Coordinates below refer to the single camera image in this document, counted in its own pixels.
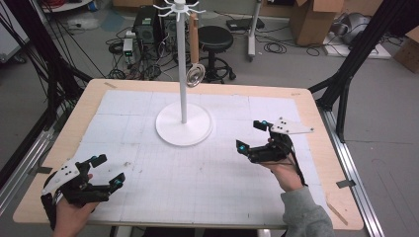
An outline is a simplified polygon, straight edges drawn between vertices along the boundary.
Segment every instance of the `white pole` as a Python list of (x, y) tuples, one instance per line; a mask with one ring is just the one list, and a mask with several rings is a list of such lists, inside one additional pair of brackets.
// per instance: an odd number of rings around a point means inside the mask
[[(177, 9), (182, 10), (185, 7), (185, 3), (182, 2), (184, 1), (175, 1)], [(186, 123), (188, 121), (188, 116), (186, 104), (185, 13), (178, 13), (178, 21), (176, 21), (176, 34), (178, 39), (178, 62), (179, 82), (181, 89), (182, 123)]]

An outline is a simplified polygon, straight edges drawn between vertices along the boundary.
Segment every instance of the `gray floor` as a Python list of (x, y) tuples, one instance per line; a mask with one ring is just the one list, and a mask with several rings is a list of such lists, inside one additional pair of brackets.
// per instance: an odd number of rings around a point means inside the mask
[[(82, 13), (84, 10), (62, 14), (60, 19)], [(86, 50), (104, 74), (112, 69), (113, 58), (105, 45), (115, 33), (131, 26), (132, 14), (116, 13), (104, 9), (94, 13), (101, 27), (76, 34), (74, 37)], [(207, 25), (225, 26), (227, 17), (213, 18), (208, 14), (203, 22)], [(280, 28), (282, 20), (264, 19), (268, 31)], [(291, 38), (290, 30), (268, 33), (282, 40)], [(78, 68), (94, 77), (101, 74), (69, 42), (72, 57)], [(266, 52), (262, 42), (256, 43), (257, 55), (253, 62), (246, 57), (246, 35), (235, 35), (231, 49), (221, 54), (230, 63), (237, 79), (227, 84), (272, 87), (308, 88), (332, 76), (344, 58), (326, 56), (319, 49), (318, 56), (310, 56), (305, 48), (287, 46), (287, 53)], [(385, 43), (384, 47), (394, 55), (398, 47)], [(157, 80), (177, 80), (177, 70), (172, 69)], [(419, 167), (418, 138), (419, 76), (408, 71), (393, 59), (368, 59), (356, 74), (349, 95), (345, 136), (354, 162), (358, 168), (369, 198), (376, 211), (385, 236), (415, 236), (419, 233)], [(0, 67), (0, 167), (3, 167), (23, 138), (43, 113), (45, 95), (32, 64), (8, 63)], [(20, 199), (30, 184), (28, 176), (11, 204), (0, 216), (0, 236), (47, 236), (45, 225), (14, 223), (12, 216)], [(110, 227), (88, 226), (81, 236), (109, 235)], [(337, 236), (368, 236), (367, 231), (336, 231)]]

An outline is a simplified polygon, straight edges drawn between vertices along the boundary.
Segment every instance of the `stool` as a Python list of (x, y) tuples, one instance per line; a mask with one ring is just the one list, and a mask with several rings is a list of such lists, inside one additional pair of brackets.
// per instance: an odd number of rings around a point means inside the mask
[[(216, 53), (225, 52), (233, 45), (233, 35), (231, 32), (222, 27), (207, 26), (198, 29), (198, 36), (200, 49), (209, 53), (208, 57), (200, 58), (200, 60), (207, 59), (209, 61), (204, 80), (208, 82), (221, 81), (221, 84), (224, 84), (223, 78), (227, 74), (230, 80), (234, 80), (236, 75), (228, 63), (221, 58), (215, 57)], [(216, 61), (220, 61), (222, 66), (215, 67)]]

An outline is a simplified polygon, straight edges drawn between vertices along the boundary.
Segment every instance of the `metal rail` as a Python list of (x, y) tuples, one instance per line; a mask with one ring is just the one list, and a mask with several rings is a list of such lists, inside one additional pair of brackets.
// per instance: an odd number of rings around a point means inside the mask
[(355, 201), (357, 202), (358, 209), (364, 219), (370, 236), (383, 237), (384, 233), (382, 232), (381, 225), (378, 222), (376, 213), (368, 198), (367, 192), (364, 189), (363, 182), (358, 174), (357, 167), (354, 164), (348, 146), (340, 141), (339, 136), (336, 133), (336, 119), (333, 112), (323, 111), (322, 109), (319, 109), (319, 111), (323, 118), (323, 122), (326, 125), (326, 129), (329, 132), (330, 139), (335, 148), (336, 154), (338, 155), (339, 162), (341, 163), (346, 179), (348, 181), (354, 181), (355, 183), (355, 185), (350, 189)]

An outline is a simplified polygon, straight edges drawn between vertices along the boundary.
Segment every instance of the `desk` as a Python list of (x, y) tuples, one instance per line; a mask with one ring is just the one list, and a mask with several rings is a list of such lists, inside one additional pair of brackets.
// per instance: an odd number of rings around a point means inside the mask
[[(105, 79), (95, 79), (91, 81), (46, 157), (43, 163), (44, 166), (52, 167), (56, 170), (64, 163), (66, 158), (74, 156), (89, 122), (95, 115), (104, 94), (108, 90), (170, 93), (178, 92), (179, 84), (173, 82), (119, 81)], [(194, 89), (190, 89), (188, 93), (293, 99), (297, 106), (301, 122), (316, 127), (315, 132), (307, 134), (306, 137), (310, 146), (311, 156), (314, 160), (320, 182), (325, 192), (327, 205), (332, 210), (330, 211), (330, 216), (334, 228), (344, 230), (358, 230), (363, 228), (364, 224), (355, 201), (352, 198), (351, 191), (348, 188), (339, 189), (336, 185), (336, 182), (344, 180), (345, 177), (317, 107), (308, 90), (201, 84)], [(14, 220), (16, 222), (48, 223), (40, 202), (42, 185), (46, 178), (47, 175), (45, 174), (36, 175), (14, 214)]]

